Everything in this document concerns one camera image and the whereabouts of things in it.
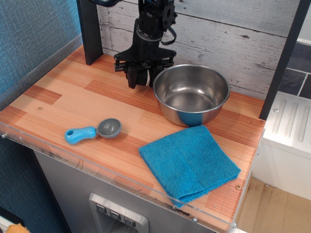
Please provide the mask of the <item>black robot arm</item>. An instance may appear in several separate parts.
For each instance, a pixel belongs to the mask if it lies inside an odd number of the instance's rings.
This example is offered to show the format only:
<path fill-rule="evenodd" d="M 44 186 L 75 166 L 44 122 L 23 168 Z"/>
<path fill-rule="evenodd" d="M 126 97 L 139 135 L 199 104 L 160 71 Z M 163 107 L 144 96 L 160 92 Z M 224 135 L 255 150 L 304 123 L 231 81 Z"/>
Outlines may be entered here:
<path fill-rule="evenodd" d="M 153 86 L 155 77 L 173 65 L 176 52 L 163 49 L 173 44 L 176 32 L 172 29 L 177 13 L 173 0 L 140 0 L 139 17 L 135 20 L 133 42 L 129 49 L 114 55 L 115 71 L 123 71 L 128 86 Z"/>

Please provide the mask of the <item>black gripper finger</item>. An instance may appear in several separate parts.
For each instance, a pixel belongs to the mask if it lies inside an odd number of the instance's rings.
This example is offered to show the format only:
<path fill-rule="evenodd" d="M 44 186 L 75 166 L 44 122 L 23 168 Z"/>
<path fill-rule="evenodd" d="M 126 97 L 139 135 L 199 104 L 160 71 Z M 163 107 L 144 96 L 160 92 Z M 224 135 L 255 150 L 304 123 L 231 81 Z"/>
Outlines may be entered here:
<path fill-rule="evenodd" d="M 156 78 L 156 76 L 162 71 L 162 69 L 160 68 L 152 68 L 149 69 L 149 75 L 150 75 L 150 87 L 153 87 L 153 83 L 154 83 L 154 79 Z"/>
<path fill-rule="evenodd" d="M 128 68 L 128 72 L 126 74 L 127 80 L 128 80 L 128 86 L 132 89 L 135 89 L 137 84 L 137 74 L 138 71 L 132 67 Z"/>

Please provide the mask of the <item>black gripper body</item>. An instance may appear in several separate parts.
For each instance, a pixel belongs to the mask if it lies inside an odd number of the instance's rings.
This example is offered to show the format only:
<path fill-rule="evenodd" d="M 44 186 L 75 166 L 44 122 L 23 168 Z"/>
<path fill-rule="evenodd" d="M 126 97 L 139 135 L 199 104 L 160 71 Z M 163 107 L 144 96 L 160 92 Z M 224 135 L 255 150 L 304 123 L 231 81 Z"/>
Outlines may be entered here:
<path fill-rule="evenodd" d="M 151 68 L 154 65 L 164 65 L 169 67 L 173 65 L 173 58 L 176 52 L 169 49 L 163 49 L 159 46 L 161 39 L 152 40 L 149 37 L 133 35 L 132 46 L 120 53 L 114 55 L 115 71 L 127 72 L 129 68 L 137 70 Z"/>

